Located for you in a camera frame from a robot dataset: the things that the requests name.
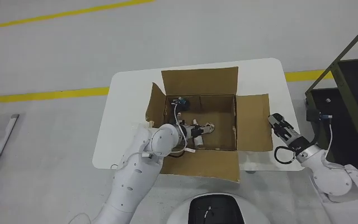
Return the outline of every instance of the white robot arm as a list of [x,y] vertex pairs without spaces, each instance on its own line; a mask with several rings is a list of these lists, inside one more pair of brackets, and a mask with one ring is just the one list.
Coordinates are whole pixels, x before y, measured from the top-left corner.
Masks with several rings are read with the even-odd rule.
[[211,133],[214,126],[164,124],[160,128],[139,126],[131,146],[126,150],[116,170],[112,192],[95,224],[126,224],[149,190],[154,185],[163,158],[174,147],[204,133]]
[[[328,162],[326,150],[315,145],[315,139],[308,142],[293,130],[280,114],[270,115],[268,121],[274,133],[287,145],[276,148],[276,160],[282,164],[289,164],[296,159],[302,166],[311,169],[311,182],[332,223],[357,223],[358,169],[352,165],[342,166]],[[282,162],[277,158],[280,148],[293,152],[291,161]]]

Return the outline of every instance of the cable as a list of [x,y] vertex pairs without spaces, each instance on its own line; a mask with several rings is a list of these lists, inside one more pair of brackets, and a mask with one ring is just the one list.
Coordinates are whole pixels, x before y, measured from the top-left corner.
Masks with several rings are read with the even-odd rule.
[[177,105],[178,105],[178,104],[175,104],[175,107],[174,107],[174,118],[175,118],[175,122],[176,122],[177,126],[179,126],[179,130],[180,130],[180,132],[181,132],[181,134],[182,134],[182,137],[184,138],[185,146],[184,146],[183,149],[181,149],[181,150],[179,150],[179,151],[172,151],[171,153],[180,153],[180,152],[183,152],[183,151],[185,150],[187,144],[188,144],[188,142],[187,142],[187,140],[186,140],[186,136],[184,135],[184,132],[183,132],[183,130],[181,129],[181,127],[180,127],[180,125],[179,125],[179,122],[178,122],[178,119],[177,119],[177,113],[176,113]]
[[329,120],[329,131],[331,132],[331,138],[329,140],[329,144],[328,144],[328,148],[327,148],[327,151],[325,152],[324,156],[321,157],[321,163],[323,164],[323,166],[325,166],[326,168],[329,168],[329,169],[332,169],[332,170],[345,170],[345,171],[357,171],[357,170],[354,170],[354,169],[347,169],[345,168],[343,165],[343,167],[335,167],[335,166],[329,166],[327,164],[327,155],[329,153],[329,150],[331,149],[331,146],[332,146],[332,142],[333,142],[333,131],[332,131],[332,119]]
[[86,216],[87,219],[89,220],[89,224],[92,224],[92,221],[91,221],[90,217],[89,217],[86,213],[84,213],[84,212],[81,212],[81,213],[75,215],[75,216],[68,222],[68,224],[71,224],[71,222],[73,222],[73,220],[75,220],[75,218],[77,218],[77,217],[79,217],[79,216],[81,216],[81,215]]
[[331,132],[331,139],[329,140],[328,149],[327,149],[327,153],[326,153],[326,158],[327,158],[327,155],[329,153],[329,150],[331,149],[331,145],[332,145],[332,141],[333,141],[333,132],[332,132],[331,120],[329,120],[329,131]]
[[118,167],[119,167],[119,165],[117,165],[117,164],[112,164],[111,165],[111,169],[112,169],[112,167],[114,166],[114,165],[116,165],[117,166],[117,171],[118,170],[121,170],[121,169],[123,169],[123,168],[125,168],[127,165],[128,165],[128,160],[129,160],[129,158],[131,158],[131,156],[134,156],[134,155],[136,155],[136,154],[150,154],[150,155],[155,155],[155,152],[134,152],[134,153],[132,153],[131,155],[129,155],[128,156],[128,158],[125,160],[125,161],[123,161],[123,166],[121,167],[121,168],[119,168],[118,169]]
[[182,157],[183,155],[184,155],[184,153],[185,153],[185,151],[183,151],[180,155],[178,155],[178,156],[174,156],[174,155],[168,155],[168,156],[170,156],[170,157],[173,157],[173,158],[179,158],[179,157]]
[[[287,162],[282,162],[281,160],[279,160],[279,158],[277,158],[277,152],[279,149],[284,149],[284,150],[289,150],[291,152],[293,152],[293,157],[290,161],[287,161]],[[275,160],[281,164],[284,164],[284,165],[288,165],[288,164],[291,164],[295,159],[296,159],[296,153],[289,147],[285,147],[285,146],[278,146],[275,148],[275,152],[274,152],[274,157],[275,157]]]

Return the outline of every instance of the yellow floor line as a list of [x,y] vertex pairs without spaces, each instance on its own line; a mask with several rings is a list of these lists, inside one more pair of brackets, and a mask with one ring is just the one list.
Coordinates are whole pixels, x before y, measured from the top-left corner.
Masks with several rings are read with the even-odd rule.
[[[287,72],[285,73],[287,82],[298,82],[298,81],[308,81],[316,80],[324,70],[312,70],[304,72]],[[324,78],[333,78],[332,73],[329,72]]]
[[104,6],[95,6],[95,7],[91,7],[91,8],[84,8],[81,10],[73,10],[73,11],[61,12],[61,13],[56,13],[56,14],[51,14],[51,15],[38,16],[38,17],[34,17],[34,18],[26,18],[23,20],[15,20],[15,21],[10,21],[10,22],[5,22],[3,24],[0,24],[0,27],[13,26],[13,25],[18,25],[18,24],[26,24],[28,22],[36,22],[36,21],[41,21],[41,20],[50,20],[53,18],[59,18],[59,17],[64,17],[64,16],[74,16],[74,15],[79,15],[79,14],[84,14],[84,13],[89,13],[89,12],[110,10],[112,8],[133,6],[135,4],[143,4],[143,3],[154,2],[154,1],[155,0],[130,0],[130,1],[119,2],[119,3],[114,3],[114,4],[106,4]]
[[86,96],[105,96],[108,94],[109,87],[83,88],[81,90],[65,90],[54,92],[37,92],[32,94],[17,94],[0,96],[0,102],[19,102],[30,100],[54,100],[62,98],[86,97]]
[[[285,74],[287,82],[310,81],[316,80],[323,70],[305,71],[305,72],[288,72]],[[333,78],[329,73],[325,78]],[[0,96],[0,102],[19,102],[30,100],[54,100],[73,97],[86,96],[105,96],[109,92],[109,87],[83,88],[81,90],[64,90],[54,92],[37,92],[31,94],[17,94]]]

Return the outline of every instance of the white table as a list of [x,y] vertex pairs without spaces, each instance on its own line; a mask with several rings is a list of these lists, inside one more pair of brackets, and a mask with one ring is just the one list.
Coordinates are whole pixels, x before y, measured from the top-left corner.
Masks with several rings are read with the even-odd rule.
[[[270,113],[280,113],[299,133],[281,62],[274,58],[199,64],[172,68],[119,72],[111,81],[106,107],[98,134],[93,165],[110,169],[118,163],[133,139],[138,124],[147,124],[145,112],[150,99],[152,82],[165,93],[162,70],[239,67],[237,95],[268,94]],[[274,148],[283,142],[272,134]],[[292,152],[280,151],[278,157],[289,161]],[[282,165],[274,159],[274,152],[239,152],[240,169],[246,171],[297,171],[303,169],[297,161]]]

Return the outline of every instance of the cardboard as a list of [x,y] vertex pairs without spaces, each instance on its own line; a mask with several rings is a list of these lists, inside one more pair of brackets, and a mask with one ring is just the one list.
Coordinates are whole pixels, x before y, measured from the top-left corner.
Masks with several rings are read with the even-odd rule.
[[154,127],[175,123],[170,102],[184,97],[190,110],[182,119],[200,125],[212,122],[215,130],[202,136],[204,149],[180,158],[166,157],[162,174],[205,176],[239,181],[238,151],[272,150],[269,96],[236,96],[238,67],[162,71],[166,95],[154,83],[146,120]]
[[273,148],[269,95],[237,96],[237,146],[240,151],[265,152]]
[[235,182],[240,179],[237,151],[196,150],[180,158],[166,157],[164,164],[161,174],[214,177]]

